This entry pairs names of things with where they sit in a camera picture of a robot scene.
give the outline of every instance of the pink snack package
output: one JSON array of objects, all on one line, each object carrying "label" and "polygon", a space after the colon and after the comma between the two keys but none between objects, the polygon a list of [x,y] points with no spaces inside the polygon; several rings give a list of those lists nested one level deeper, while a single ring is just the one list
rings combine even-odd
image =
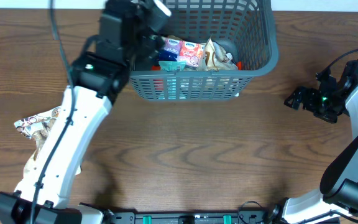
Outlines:
[{"label": "pink snack package", "polygon": [[164,50],[166,50],[167,52],[174,53],[176,55],[180,54],[180,50],[181,50],[183,41],[173,40],[173,39],[164,38],[164,37],[163,37],[163,40],[165,41],[165,47],[163,48]]},{"label": "pink snack package", "polygon": [[198,67],[198,62],[201,57],[198,57],[198,49],[200,47],[200,44],[183,41],[178,62],[185,61],[187,66]]}]

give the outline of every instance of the purple snack package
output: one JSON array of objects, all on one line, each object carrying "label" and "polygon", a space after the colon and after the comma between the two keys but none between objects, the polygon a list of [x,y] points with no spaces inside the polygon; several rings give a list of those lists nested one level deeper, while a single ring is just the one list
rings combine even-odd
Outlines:
[{"label": "purple snack package", "polygon": [[163,48],[167,52],[174,53],[176,55],[180,54],[180,49],[183,41],[181,40],[173,40],[169,38],[163,38],[165,41],[165,47]]}]

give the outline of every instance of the basket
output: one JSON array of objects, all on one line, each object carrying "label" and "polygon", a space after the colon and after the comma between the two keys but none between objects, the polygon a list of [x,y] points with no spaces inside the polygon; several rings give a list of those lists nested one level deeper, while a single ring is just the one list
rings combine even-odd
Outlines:
[{"label": "basket", "polygon": [[278,48],[270,0],[163,0],[172,11],[163,35],[194,43],[210,37],[232,53],[242,70],[208,72],[131,71],[140,97],[163,100],[228,100],[254,77],[270,72]]}]

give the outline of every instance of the wood grain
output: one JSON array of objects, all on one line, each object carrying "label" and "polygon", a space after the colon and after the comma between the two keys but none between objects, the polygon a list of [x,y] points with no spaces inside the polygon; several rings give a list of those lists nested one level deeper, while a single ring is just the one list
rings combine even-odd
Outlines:
[{"label": "wood grain", "polygon": [[[69,60],[97,33],[99,10],[57,12]],[[280,61],[226,102],[150,103],[128,86],[92,140],[71,204],[138,211],[264,206],[318,188],[349,144],[350,120],[332,125],[283,100],[358,47],[358,13],[275,12]],[[333,67],[340,77],[344,64]],[[60,104],[66,85],[46,10],[0,9],[0,190],[21,180],[35,143],[13,122]]]}]

